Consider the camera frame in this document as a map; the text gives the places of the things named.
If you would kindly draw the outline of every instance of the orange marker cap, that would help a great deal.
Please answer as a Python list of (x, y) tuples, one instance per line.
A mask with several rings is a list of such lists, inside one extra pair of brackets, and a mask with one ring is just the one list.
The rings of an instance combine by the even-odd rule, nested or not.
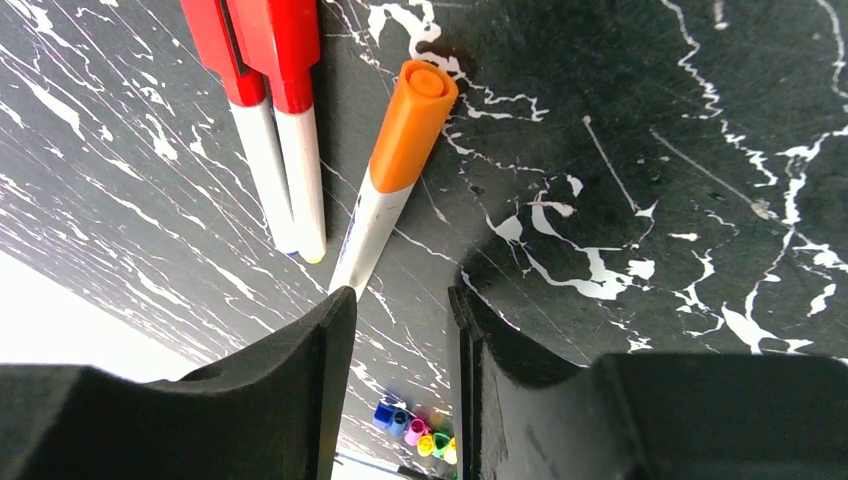
[(400, 70), (369, 168), (381, 193), (414, 184), (450, 114), (459, 89), (447, 73), (421, 60)]

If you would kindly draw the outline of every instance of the red marker cap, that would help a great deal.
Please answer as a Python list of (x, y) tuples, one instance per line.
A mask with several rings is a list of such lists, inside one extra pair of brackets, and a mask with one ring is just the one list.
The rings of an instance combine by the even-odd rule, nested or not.
[(229, 0), (235, 34), (249, 66), (268, 76), (274, 107), (312, 107), (309, 69), (321, 58), (316, 0)]
[(241, 59), (225, 0), (181, 0), (203, 65), (221, 76), (230, 102), (252, 107), (265, 99), (262, 75)]

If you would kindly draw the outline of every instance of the orange marker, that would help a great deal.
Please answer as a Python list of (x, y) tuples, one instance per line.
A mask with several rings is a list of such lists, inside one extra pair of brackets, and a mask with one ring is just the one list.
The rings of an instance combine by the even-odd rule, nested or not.
[(453, 79), (429, 63), (403, 64), (395, 93), (350, 218), (330, 291), (362, 295), (400, 212), (459, 95)]

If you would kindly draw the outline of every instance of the blue marker cap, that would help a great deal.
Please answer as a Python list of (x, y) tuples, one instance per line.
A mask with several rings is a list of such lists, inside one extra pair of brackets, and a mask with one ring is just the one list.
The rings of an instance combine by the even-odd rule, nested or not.
[(389, 426), (389, 435), (400, 438), (403, 435), (403, 432), (409, 428), (409, 414), (403, 410), (396, 410), (394, 416), (392, 416), (392, 424)]
[(372, 423), (377, 428), (382, 428), (383, 430), (389, 428), (392, 424), (392, 419), (395, 415), (395, 407), (390, 407), (384, 403), (378, 403), (377, 409), (374, 410), (374, 420)]

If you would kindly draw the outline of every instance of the white wall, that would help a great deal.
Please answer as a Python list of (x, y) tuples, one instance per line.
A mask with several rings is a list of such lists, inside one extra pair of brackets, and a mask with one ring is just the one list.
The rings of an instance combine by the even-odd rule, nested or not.
[(137, 382), (176, 380), (197, 368), (3, 252), (0, 363), (94, 365)]

